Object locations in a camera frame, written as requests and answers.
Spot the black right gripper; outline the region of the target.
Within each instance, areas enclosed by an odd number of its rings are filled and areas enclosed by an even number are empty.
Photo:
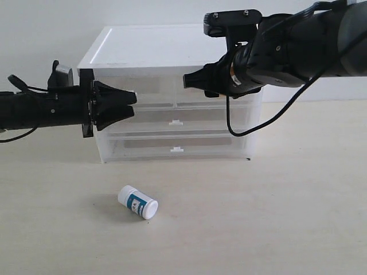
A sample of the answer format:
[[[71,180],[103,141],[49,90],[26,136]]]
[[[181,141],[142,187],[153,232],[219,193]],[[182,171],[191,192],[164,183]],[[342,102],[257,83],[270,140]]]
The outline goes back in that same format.
[[[240,45],[234,52],[226,53],[218,61],[185,74],[183,87],[202,90],[208,98],[222,95],[239,98],[258,93],[265,84],[247,74],[251,47],[252,44]]]

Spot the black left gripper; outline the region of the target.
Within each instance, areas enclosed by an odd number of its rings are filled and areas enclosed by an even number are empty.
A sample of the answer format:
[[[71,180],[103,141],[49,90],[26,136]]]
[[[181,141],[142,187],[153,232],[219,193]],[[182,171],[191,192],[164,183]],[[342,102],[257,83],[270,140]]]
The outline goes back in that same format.
[[[80,84],[72,87],[48,88],[43,127],[55,127],[80,124],[85,138],[93,137],[91,107],[92,87],[94,81],[92,69],[80,71]],[[101,81],[94,82],[95,101],[103,108],[111,107],[97,113],[95,126],[102,131],[108,126],[134,117],[132,104],[137,102],[136,93],[111,87]]]

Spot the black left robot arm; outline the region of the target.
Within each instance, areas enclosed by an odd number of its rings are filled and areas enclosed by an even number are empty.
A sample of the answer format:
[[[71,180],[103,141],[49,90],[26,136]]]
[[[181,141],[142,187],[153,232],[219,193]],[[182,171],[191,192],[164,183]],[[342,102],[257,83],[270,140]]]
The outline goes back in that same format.
[[[102,131],[134,116],[134,92],[95,80],[91,69],[83,69],[79,77],[78,85],[39,92],[10,75],[9,81],[19,92],[1,92],[1,129],[33,132],[37,128],[80,124],[83,137],[91,138],[94,128]]]

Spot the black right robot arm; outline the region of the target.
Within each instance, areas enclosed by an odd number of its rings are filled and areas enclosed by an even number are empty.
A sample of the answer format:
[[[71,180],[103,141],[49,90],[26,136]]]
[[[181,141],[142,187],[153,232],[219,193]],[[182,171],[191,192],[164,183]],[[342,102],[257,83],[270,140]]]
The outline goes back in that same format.
[[[205,35],[224,38],[226,53],[185,74],[185,88],[207,97],[239,98],[267,85],[297,88],[323,78],[366,75],[366,2],[317,1],[297,12],[268,16],[255,9],[204,16]]]

